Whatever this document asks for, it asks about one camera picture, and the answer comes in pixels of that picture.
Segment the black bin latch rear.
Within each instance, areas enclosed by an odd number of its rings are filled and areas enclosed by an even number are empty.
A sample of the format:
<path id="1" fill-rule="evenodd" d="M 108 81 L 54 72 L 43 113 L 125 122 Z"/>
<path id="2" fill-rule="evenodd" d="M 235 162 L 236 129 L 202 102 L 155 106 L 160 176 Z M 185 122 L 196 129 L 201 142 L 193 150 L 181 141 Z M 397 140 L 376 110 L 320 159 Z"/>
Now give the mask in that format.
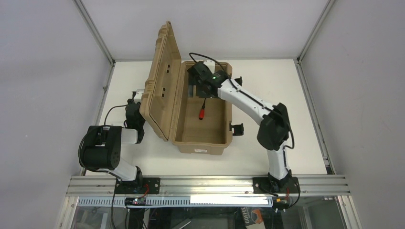
<path id="1" fill-rule="evenodd" d="M 240 85 L 240 86 L 243 85 L 243 79 L 242 79 L 242 77 L 234 78 L 234 80 L 236 81 L 236 83 L 237 83 L 238 85 Z"/>

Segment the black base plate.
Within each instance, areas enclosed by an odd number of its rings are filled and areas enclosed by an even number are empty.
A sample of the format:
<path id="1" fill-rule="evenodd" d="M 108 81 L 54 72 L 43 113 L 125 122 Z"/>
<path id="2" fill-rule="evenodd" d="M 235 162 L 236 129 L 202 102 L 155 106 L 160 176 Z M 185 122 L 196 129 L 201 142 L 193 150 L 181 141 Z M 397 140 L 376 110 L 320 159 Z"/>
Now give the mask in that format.
<path id="1" fill-rule="evenodd" d="M 144 177 L 142 182 L 138 181 L 117 181 L 114 189 L 115 194 L 144 195 L 160 193 L 159 177 Z"/>
<path id="2" fill-rule="evenodd" d="M 273 177 L 254 177 L 252 181 L 254 194 L 279 196 L 281 194 L 298 194 L 301 192 L 297 177 L 285 177 L 282 180 Z"/>

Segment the tan plastic bin with lid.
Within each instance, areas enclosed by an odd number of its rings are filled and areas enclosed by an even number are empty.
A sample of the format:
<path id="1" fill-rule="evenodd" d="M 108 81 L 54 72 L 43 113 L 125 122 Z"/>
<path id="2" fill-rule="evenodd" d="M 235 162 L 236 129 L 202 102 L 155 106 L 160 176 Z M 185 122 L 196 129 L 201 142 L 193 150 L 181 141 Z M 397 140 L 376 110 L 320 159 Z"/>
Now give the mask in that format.
<path id="1" fill-rule="evenodd" d="M 232 104 L 207 98 L 205 115 L 199 112 L 205 98 L 188 97 L 187 70 L 194 61 L 183 61 L 170 21 L 158 32 L 149 76 L 145 81 L 140 113 L 155 134 L 182 153 L 221 155 L 232 142 Z"/>

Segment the black bin latch front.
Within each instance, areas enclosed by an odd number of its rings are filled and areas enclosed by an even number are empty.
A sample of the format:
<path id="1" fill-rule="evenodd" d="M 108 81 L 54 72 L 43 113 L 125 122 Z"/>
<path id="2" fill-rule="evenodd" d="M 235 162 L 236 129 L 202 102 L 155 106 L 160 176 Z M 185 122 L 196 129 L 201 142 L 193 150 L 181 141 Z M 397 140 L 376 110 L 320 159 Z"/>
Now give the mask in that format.
<path id="1" fill-rule="evenodd" d="M 230 124 L 230 131 L 232 132 L 232 136 L 243 136 L 244 135 L 244 124 L 232 125 Z"/>

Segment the black bin latch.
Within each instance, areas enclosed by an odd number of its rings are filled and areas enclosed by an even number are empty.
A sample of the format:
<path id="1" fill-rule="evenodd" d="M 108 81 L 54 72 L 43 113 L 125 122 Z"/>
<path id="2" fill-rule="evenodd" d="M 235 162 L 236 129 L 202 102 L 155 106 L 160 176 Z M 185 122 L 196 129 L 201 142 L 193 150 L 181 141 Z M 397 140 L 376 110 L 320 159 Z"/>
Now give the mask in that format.
<path id="1" fill-rule="evenodd" d="M 240 85 L 240 86 L 243 85 L 243 79 L 242 79 L 242 77 L 234 78 L 234 80 L 236 81 L 236 83 L 237 83 L 238 85 Z"/>
<path id="2" fill-rule="evenodd" d="M 243 136 L 244 135 L 244 124 L 232 125 L 230 124 L 230 131 L 232 132 L 232 136 Z"/>

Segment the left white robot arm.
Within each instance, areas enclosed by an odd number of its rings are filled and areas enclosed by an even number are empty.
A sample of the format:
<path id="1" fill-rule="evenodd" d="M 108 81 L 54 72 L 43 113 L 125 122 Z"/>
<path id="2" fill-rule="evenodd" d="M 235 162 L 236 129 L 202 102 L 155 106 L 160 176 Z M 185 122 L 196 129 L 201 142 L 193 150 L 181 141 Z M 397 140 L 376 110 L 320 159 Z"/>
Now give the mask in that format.
<path id="1" fill-rule="evenodd" d="M 121 107 L 125 108 L 123 125 L 108 125 L 111 111 Z M 80 166 L 95 173 L 109 173 L 118 181 L 143 185 L 141 169 L 121 158 L 123 145 L 140 144 L 144 138 L 146 121 L 140 107 L 140 101 L 129 99 L 125 105 L 111 107 L 102 125 L 89 126 L 78 147 Z"/>

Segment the red handled screwdriver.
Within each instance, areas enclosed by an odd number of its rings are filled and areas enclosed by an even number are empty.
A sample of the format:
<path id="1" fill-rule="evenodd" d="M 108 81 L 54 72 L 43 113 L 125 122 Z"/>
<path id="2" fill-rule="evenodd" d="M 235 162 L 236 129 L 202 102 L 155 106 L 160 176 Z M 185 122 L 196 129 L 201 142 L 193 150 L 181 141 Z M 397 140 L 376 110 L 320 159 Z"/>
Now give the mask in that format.
<path id="1" fill-rule="evenodd" d="M 199 112 L 199 120 L 203 120 L 204 119 L 204 115 L 205 115 L 205 103 L 206 103 L 206 98 L 203 101 L 203 104 L 201 106 L 200 112 Z"/>

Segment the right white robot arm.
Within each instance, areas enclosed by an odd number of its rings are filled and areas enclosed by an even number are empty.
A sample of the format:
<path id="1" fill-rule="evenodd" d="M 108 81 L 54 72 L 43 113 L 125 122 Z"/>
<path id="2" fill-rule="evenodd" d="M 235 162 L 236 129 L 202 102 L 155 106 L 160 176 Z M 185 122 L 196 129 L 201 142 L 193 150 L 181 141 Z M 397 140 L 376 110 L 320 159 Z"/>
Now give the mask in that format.
<path id="1" fill-rule="evenodd" d="M 245 90 L 240 79 L 231 78 L 224 68 L 212 72 L 204 62 L 187 70 L 192 82 L 206 97 L 225 100 L 251 117 L 259 126 L 257 141 L 266 149 L 269 160 L 268 190 L 280 191 L 292 179 L 287 162 L 288 140 L 293 139 L 287 107 L 273 105 Z"/>

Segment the small green circuit board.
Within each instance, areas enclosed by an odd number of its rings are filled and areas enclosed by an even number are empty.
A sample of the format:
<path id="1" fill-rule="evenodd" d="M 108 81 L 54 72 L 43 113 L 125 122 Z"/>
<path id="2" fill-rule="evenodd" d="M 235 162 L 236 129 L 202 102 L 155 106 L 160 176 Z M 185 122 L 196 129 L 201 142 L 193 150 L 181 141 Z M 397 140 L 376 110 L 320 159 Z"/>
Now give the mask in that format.
<path id="1" fill-rule="evenodd" d="M 142 197 L 142 198 L 126 198 L 125 199 L 125 205 L 128 206 L 145 206 L 146 205 L 146 200 L 147 198 Z"/>

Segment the coffee labelled box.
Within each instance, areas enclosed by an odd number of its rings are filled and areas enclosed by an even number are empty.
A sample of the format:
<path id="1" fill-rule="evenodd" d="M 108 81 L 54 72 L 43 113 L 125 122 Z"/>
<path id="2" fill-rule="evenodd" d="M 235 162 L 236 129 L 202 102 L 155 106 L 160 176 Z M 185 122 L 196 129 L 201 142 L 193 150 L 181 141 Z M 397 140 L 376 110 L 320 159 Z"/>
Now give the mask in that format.
<path id="1" fill-rule="evenodd" d="M 254 224 L 261 224 L 263 222 L 260 208 L 254 207 L 241 207 L 241 214 L 245 226 L 251 226 Z"/>

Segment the aluminium mounting rail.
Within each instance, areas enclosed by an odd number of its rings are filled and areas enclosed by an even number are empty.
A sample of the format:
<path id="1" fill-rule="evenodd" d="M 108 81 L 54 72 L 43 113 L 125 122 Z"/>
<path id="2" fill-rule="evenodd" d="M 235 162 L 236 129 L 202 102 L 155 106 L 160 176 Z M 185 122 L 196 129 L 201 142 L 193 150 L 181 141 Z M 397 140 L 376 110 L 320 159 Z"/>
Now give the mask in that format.
<path id="1" fill-rule="evenodd" d="M 161 176 L 160 193 L 147 194 L 153 197 L 187 197 L 192 195 L 259 196 L 254 194 L 253 176 Z M 302 197 L 349 196 L 351 195 L 344 175 L 297 175 L 301 192 L 290 194 Z M 116 179 L 112 176 L 73 176 L 66 195 L 73 197 L 101 196 L 114 193 Z M 118 194 L 126 197 L 141 195 Z"/>

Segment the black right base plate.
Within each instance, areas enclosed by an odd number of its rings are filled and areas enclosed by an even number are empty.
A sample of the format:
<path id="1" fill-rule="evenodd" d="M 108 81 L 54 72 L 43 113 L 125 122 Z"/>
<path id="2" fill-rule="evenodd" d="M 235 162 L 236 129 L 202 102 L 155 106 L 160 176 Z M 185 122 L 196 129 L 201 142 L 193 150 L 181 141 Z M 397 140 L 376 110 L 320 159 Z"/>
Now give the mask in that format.
<path id="1" fill-rule="evenodd" d="M 254 177 L 252 181 L 254 194 L 279 196 L 281 194 L 298 194 L 301 192 L 297 177 L 285 177 L 282 180 L 273 177 Z"/>

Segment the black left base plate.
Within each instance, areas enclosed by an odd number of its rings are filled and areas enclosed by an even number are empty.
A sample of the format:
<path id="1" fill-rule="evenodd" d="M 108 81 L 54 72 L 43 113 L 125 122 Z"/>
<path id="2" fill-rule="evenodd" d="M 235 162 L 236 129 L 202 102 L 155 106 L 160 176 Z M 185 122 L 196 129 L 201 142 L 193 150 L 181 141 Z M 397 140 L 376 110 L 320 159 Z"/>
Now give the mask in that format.
<path id="1" fill-rule="evenodd" d="M 114 189 L 115 194 L 144 195 L 160 193 L 159 177 L 144 177 L 142 182 L 138 181 L 117 181 Z"/>

